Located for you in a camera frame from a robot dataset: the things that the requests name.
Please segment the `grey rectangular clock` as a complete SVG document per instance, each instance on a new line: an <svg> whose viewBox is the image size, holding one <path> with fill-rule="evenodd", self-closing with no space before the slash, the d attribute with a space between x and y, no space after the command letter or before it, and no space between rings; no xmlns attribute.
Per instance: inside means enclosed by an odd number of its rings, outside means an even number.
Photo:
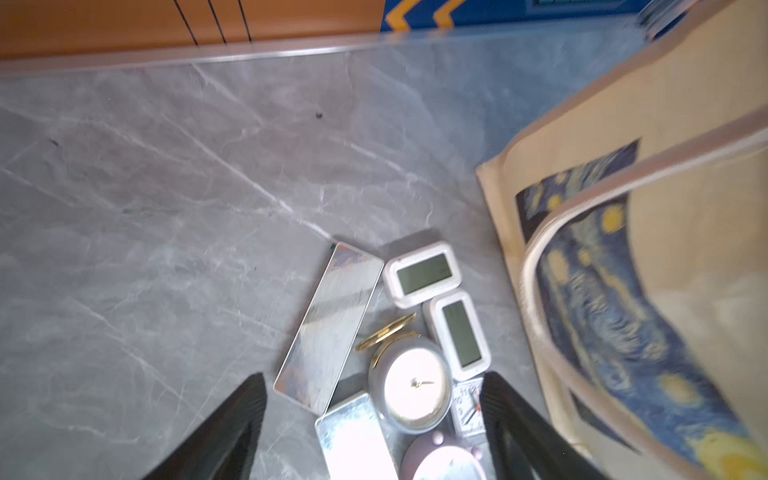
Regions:
<svg viewBox="0 0 768 480"><path fill-rule="evenodd" d="M341 479L397 479L375 405L361 391L315 422L329 476Z"/></svg>

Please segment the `cream canvas bag blue print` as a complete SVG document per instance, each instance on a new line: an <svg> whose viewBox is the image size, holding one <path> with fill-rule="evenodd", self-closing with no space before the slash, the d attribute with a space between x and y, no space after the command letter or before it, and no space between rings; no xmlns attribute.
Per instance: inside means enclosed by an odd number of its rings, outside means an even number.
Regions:
<svg viewBox="0 0 768 480"><path fill-rule="evenodd" d="M569 447L613 479L763 479L767 5L683 10L477 175Z"/></svg>

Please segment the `brown rectangular mirror clock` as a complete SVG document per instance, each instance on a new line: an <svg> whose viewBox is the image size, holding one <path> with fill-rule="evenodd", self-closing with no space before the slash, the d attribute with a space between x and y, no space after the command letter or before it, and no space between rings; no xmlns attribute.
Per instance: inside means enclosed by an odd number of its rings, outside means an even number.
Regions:
<svg viewBox="0 0 768 480"><path fill-rule="evenodd" d="M274 381L276 393L316 416L326 413L383 267L370 253L334 244Z"/></svg>

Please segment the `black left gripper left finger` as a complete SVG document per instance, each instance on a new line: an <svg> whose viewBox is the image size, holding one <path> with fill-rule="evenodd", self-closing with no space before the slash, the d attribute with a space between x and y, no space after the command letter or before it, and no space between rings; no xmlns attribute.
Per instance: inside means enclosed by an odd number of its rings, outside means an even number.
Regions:
<svg viewBox="0 0 768 480"><path fill-rule="evenodd" d="M235 391L146 475L148 479L248 479L267 408L261 373Z"/></svg>

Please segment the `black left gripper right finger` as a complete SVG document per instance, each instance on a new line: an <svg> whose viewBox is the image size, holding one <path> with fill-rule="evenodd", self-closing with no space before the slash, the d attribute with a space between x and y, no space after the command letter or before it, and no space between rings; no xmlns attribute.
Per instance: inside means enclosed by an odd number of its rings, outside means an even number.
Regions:
<svg viewBox="0 0 768 480"><path fill-rule="evenodd" d="M480 405L497 478L605 477L498 373L484 375Z"/></svg>

